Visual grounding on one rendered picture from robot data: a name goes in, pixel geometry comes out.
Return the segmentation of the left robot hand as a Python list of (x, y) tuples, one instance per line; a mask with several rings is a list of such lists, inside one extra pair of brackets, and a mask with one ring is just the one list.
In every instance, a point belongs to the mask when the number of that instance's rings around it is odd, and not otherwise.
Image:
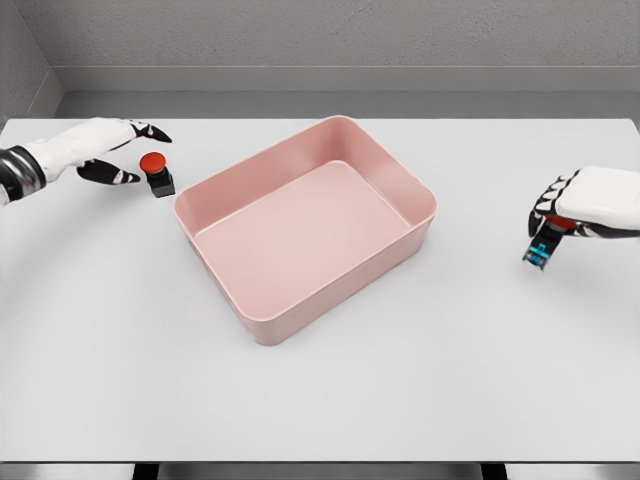
[(65, 167), (74, 166), (84, 180), (104, 185), (138, 183), (140, 177), (99, 159), (135, 139), (147, 138), (163, 143), (172, 139), (158, 127), (140, 121), (92, 118), (61, 134)]

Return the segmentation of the red button industrial switch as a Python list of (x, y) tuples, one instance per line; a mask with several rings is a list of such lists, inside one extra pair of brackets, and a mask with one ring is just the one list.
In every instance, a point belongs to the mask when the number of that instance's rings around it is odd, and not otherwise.
[(543, 271), (563, 237), (577, 226), (574, 220), (560, 216), (546, 216), (522, 260)]
[(166, 158), (162, 153), (146, 153), (141, 157), (139, 167), (144, 172), (151, 192), (156, 198), (176, 193), (173, 177), (166, 166)]

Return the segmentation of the pink plastic basket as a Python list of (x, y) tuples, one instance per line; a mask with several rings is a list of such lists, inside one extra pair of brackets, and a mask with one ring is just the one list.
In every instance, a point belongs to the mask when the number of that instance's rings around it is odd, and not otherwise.
[(249, 336), (281, 343), (423, 245), (434, 193), (332, 116), (180, 192), (174, 213)]

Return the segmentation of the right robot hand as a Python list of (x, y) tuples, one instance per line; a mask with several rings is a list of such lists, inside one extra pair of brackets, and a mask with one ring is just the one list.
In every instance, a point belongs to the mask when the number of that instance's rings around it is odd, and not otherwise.
[(528, 235), (548, 216), (574, 221), (570, 236), (640, 238), (640, 172), (586, 166), (561, 175), (536, 199)]

